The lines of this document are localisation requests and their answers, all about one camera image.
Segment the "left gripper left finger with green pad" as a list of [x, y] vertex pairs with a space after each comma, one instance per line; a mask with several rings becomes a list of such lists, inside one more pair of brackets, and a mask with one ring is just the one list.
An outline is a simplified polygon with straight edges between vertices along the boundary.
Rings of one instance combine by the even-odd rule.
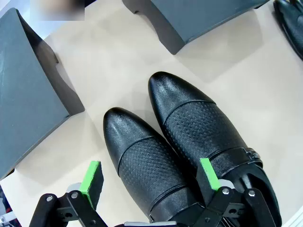
[[101, 162], [91, 161], [79, 189], [63, 196], [46, 193], [38, 201], [31, 227], [66, 227], [78, 221], [83, 227], [103, 227], [104, 221], [96, 212], [104, 182]]

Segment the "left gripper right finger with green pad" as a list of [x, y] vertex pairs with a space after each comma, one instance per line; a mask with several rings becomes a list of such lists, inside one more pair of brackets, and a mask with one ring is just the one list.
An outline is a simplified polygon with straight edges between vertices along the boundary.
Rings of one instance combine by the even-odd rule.
[[201, 158], [196, 181], [205, 208], [195, 227], [275, 227], [276, 224], [260, 190], [238, 192], [226, 180], [219, 180], [209, 159]]

